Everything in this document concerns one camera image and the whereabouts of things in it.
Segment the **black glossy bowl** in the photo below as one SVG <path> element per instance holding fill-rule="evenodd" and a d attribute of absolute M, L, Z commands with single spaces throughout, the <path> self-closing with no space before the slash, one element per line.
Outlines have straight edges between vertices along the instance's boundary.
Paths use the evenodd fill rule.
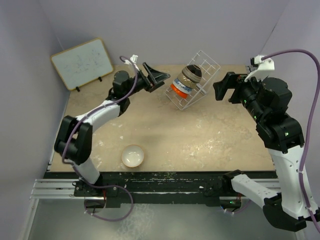
<path fill-rule="evenodd" d="M 183 73 L 180 73 L 177 76 L 177 79 L 186 87 L 190 89 L 194 89 L 197 86 L 196 82 L 191 81 L 189 78 L 187 78 Z"/>

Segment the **blue floral ceramic bowl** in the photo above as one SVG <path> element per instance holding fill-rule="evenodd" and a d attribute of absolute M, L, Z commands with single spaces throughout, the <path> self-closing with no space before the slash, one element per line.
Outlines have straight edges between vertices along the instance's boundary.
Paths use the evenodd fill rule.
<path fill-rule="evenodd" d="M 178 78 L 176 78 L 176 79 L 172 82 L 172 84 L 173 84 L 180 92 L 185 93 L 185 94 L 187 94 L 187 95 L 189 95 L 189 94 L 192 92 L 192 90 L 193 90 L 192 88 L 190 88 L 190 87 L 182 84 L 182 83 L 178 80 Z"/>

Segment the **orange plastic bowl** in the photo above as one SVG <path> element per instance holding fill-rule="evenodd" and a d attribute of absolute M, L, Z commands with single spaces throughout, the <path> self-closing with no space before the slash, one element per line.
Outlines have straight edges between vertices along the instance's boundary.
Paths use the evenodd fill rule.
<path fill-rule="evenodd" d="M 182 92 L 181 90 L 179 90 L 173 83 L 170 85 L 170 87 L 181 98 L 186 99 L 188 97 L 188 94 L 186 94 L 186 93 Z"/>

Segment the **beige bowl dark rim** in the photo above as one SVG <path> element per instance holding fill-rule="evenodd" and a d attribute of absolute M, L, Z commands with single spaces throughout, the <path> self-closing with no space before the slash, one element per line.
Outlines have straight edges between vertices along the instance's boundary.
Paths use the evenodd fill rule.
<path fill-rule="evenodd" d="M 187 79 L 189 79 L 193 83 L 198 84 L 202 79 L 202 70 L 195 64 L 185 66 L 181 72 Z"/>

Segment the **white bowl orange rim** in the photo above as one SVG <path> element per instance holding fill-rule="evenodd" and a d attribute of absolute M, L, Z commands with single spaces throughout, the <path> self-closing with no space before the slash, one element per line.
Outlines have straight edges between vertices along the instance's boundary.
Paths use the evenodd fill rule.
<path fill-rule="evenodd" d="M 143 149 L 135 144 L 126 146 L 121 154 L 122 163 L 129 168 L 136 168 L 142 164 L 145 158 Z"/>

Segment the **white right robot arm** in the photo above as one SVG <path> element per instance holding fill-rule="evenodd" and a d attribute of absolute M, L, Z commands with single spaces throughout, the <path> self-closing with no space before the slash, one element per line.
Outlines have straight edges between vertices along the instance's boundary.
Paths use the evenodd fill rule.
<path fill-rule="evenodd" d="M 228 101 L 242 104 L 255 121 L 258 136 L 271 156 L 280 191 L 264 187 L 240 170 L 223 175 L 222 190 L 228 196 L 239 193 L 249 198 L 273 227 L 298 232 L 307 221 L 320 220 L 320 209 L 315 202 L 304 199 L 300 186 L 305 140 L 300 123 L 286 113 L 292 92 L 279 78 L 245 81 L 246 77 L 227 72 L 213 84 L 215 98 L 221 101 L 227 90 L 234 90 Z"/>

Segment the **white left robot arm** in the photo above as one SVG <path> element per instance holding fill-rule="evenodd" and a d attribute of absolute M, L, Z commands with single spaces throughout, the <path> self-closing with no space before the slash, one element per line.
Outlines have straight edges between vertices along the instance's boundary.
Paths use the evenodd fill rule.
<path fill-rule="evenodd" d="M 153 69 L 146 63 L 142 65 L 147 75 L 137 65 L 133 66 L 133 77 L 125 70 L 116 72 L 108 96 L 99 106 L 76 117 L 67 115 L 60 124 L 54 151 L 86 182 L 85 190 L 91 196 L 98 196 L 103 191 L 103 177 L 90 158 L 94 132 L 125 113 L 131 95 L 141 90 L 151 93 L 170 78 L 168 73 Z"/>

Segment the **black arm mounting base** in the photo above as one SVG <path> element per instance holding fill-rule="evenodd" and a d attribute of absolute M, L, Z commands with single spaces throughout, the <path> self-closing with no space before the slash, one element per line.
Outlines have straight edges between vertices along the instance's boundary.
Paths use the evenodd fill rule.
<path fill-rule="evenodd" d="M 44 179 L 73 179 L 74 197 L 90 202 L 106 201 L 108 208 L 121 204 L 187 204 L 218 207 L 221 200 L 237 194 L 224 186 L 224 171 L 103 172 L 103 184 L 96 189 L 78 179 L 74 172 L 47 172 Z"/>

